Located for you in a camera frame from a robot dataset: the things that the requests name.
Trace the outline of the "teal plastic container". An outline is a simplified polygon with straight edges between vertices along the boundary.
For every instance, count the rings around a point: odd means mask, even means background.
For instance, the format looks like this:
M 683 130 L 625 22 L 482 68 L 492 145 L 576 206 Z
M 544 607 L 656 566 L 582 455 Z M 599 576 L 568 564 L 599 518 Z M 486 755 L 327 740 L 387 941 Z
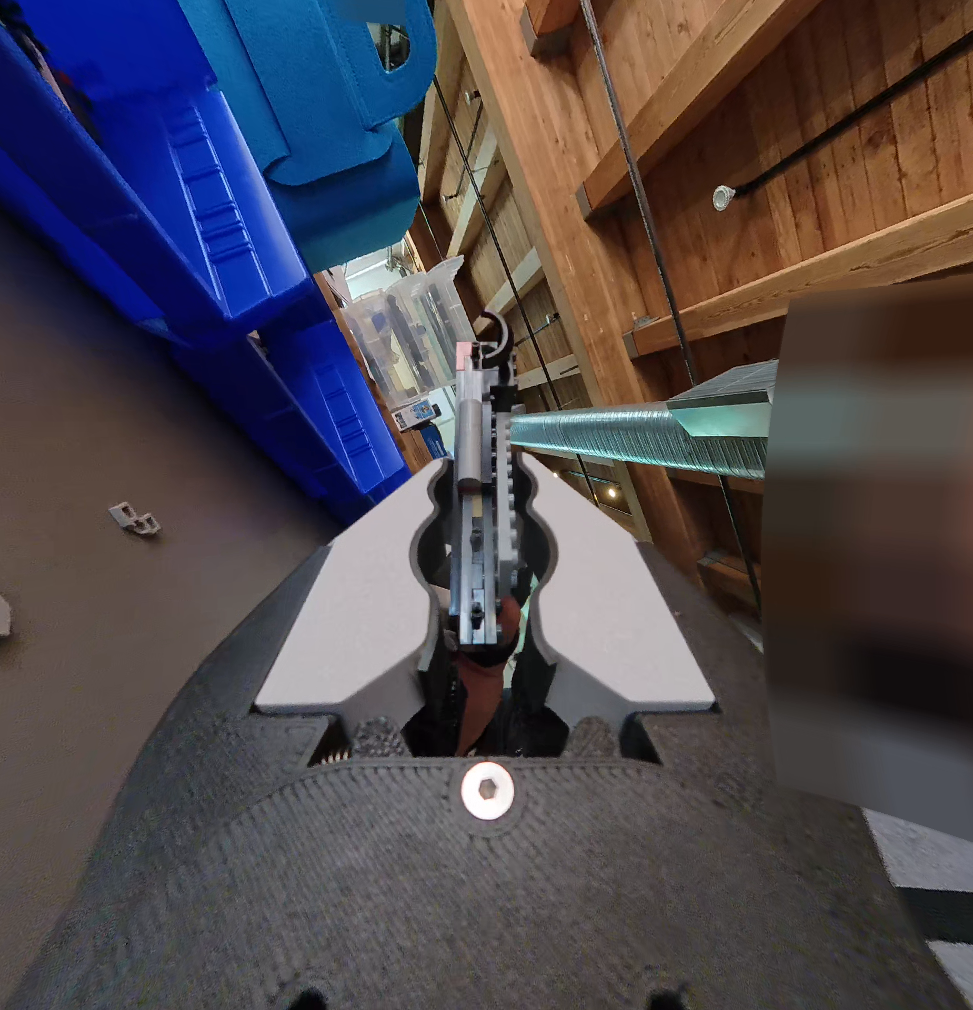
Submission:
M 308 271 L 400 241 L 419 202 L 397 120 L 437 67 L 425 1 L 182 1 Z

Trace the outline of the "person's grey shirt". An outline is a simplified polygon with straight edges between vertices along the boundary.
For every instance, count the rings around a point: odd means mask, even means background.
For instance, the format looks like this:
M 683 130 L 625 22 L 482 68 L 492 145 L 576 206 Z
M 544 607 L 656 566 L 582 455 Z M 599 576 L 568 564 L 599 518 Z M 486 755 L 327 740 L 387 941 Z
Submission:
M 973 842 L 879 812 L 863 814 L 912 924 L 973 1008 Z

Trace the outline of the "long grey studded brick plate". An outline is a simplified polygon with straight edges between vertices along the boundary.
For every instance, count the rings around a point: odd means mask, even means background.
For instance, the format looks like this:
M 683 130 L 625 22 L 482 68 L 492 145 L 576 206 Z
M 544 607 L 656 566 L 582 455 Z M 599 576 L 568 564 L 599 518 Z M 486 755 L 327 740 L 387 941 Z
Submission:
M 509 412 L 491 412 L 493 557 L 497 600 L 509 596 L 517 587 L 520 568 L 515 457 L 510 441 L 510 421 Z

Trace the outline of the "clear plastic container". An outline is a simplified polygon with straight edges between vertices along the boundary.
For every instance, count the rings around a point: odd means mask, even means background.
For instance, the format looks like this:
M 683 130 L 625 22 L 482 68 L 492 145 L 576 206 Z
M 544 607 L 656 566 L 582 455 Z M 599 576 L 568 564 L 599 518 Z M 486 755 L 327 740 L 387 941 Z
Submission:
M 445 259 L 342 310 L 390 410 L 456 382 L 457 344 L 475 337 L 455 286 L 464 259 Z

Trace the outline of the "silver ventilation duct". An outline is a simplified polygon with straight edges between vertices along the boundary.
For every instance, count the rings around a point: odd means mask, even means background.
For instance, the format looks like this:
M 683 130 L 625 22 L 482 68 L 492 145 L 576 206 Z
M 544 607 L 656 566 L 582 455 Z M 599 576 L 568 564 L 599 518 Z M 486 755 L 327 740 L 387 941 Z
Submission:
M 517 446 L 765 478 L 778 360 L 732 368 L 666 402 L 517 415 Z

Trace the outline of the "person's right hand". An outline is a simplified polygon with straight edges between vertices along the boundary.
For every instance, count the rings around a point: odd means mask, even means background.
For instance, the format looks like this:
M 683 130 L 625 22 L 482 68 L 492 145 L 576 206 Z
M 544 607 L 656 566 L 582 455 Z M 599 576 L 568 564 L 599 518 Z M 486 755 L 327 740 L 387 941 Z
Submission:
M 456 756 L 466 756 L 489 726 L 503 698 L 508 660 L 518 647 L 520 607 L 513 596 L 501 601 L 497 616 L 497 643 L 482 651 L 457 650 L 455 668 L 465 688 L 466 700 L 460 724 Z

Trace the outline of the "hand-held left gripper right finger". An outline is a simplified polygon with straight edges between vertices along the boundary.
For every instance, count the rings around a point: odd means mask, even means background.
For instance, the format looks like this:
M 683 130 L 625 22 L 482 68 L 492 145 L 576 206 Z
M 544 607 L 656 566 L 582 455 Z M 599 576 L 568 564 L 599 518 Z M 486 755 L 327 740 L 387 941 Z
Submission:
M 530 481 L 526 515 L 549 559 L 530 602 L 533 639 L 553 669 L 546 705 L 566 724 L 713 708 L 643 544 L 542 462 L 522 457 L 521 469 Z

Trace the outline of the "black grey toy brick assembly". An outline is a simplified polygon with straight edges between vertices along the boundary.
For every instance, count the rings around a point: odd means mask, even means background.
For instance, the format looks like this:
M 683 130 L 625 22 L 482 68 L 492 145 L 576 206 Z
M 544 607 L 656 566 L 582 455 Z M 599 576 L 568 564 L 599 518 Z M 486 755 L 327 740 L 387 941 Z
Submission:
M 515 342 L 501 316 L 483 316 L 496 335 L 457 344 L 449 615 L 462 651 L 482 651 L 498 641 L 503 599 L 495 597 L 491 412 L 509 412 L 510 428 L 518 412 Z

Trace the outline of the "blue plastic storage bin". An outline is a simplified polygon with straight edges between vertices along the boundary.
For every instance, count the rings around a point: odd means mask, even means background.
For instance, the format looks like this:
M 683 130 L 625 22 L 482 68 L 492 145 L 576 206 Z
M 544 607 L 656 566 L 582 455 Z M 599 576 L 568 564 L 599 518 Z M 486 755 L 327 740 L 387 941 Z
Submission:
M 0 2 L 0 203 L 183 347 L 315 288 L 178 2 Z
M 347 526 L 410 475 L 340 327 L 297 307 L 179 368 L 310 498 Z

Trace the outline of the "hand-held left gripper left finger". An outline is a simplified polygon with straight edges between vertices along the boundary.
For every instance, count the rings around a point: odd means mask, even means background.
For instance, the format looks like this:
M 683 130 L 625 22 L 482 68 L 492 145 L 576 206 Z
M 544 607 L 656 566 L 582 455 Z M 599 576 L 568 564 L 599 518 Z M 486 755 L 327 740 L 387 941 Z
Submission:
M 417 544 L 449 463 L 427 464 L 332 541 L 254 700 L 261 713 L 407 722 L 424 706 L 417 666 L 440 605 Z

